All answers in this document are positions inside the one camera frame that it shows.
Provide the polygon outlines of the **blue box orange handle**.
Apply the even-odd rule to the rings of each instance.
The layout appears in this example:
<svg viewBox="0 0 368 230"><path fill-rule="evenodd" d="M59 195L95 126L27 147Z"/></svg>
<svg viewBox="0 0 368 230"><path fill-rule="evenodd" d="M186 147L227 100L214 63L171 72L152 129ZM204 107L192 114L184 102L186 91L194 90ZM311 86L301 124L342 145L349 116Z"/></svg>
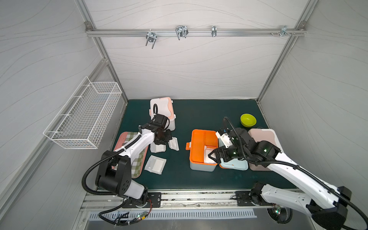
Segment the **blue box orange handle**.
<svg viewBox="0 0 368 230"><path fill-rule="evenodd" d="M227 163L223 160L216 163L209 158L209 154L223 143L219 142L216 132L210 130L195 129L192 131L191 141L186 144L186 150L190 151L190 168L195 171L212 172L217 166L222 169L246 171L249 168L247 161L233 159Z"/></svg>

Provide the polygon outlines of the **pink first aid box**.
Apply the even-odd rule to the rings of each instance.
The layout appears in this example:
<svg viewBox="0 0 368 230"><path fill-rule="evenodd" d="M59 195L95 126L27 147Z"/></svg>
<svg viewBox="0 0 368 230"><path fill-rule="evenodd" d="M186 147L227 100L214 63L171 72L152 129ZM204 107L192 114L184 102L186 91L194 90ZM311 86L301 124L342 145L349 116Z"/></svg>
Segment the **pink first aid box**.
<svg viewBox="0 0 368 230"><path fill-rule="evenodd" d="M278 138L272 129L253 128L246 131L248 135L246 143L247 156L253 162L263 162L275 160L277 155L282 152L278 146Z"/></svg>

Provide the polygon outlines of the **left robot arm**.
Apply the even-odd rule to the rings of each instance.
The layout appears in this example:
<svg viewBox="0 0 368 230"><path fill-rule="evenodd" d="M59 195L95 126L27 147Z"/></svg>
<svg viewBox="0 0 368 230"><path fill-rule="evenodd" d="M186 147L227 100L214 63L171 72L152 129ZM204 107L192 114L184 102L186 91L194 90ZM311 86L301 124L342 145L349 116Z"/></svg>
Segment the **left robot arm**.
<svg viewBox="0 0 368 230"><path fill-rule="evenodd" d="M129 201L136 206L153 207L147 187L132 179L131 167L133 161L147 146L153 143L166 145L172 140L171 131L167 126L168 121L168 117L155 114L150 122L139 126L138 134L132 140L115 151L105 151L101 159L84 173L81 185L87 193L124 198L121 205L100 212L98 214L100 219L114 226L123 227L148 217L150 213L147 211L130 221L124 221L122 216L111 220L106 218L105 214L117 211Z"/></svg>

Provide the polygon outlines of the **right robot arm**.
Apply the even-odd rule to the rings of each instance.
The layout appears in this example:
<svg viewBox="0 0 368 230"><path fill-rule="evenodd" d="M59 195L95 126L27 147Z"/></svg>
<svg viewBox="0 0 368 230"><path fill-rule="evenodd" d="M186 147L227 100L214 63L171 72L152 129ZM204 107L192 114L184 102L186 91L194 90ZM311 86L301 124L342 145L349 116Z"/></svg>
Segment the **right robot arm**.
<svg viewBox="0 0 368 230"><path fill-rule="evenodd" d="M326 230L347 230L349 207L368 221L367 215L351 202L348 188L330 185L294 162L283 151L274 130L222 128L216 137L223 145L209 154L210 159L218 163L246 160L250 165L276 172L300 189L293 192L257 183L245 196L255 206L273 204L299 211Z"/></svg>

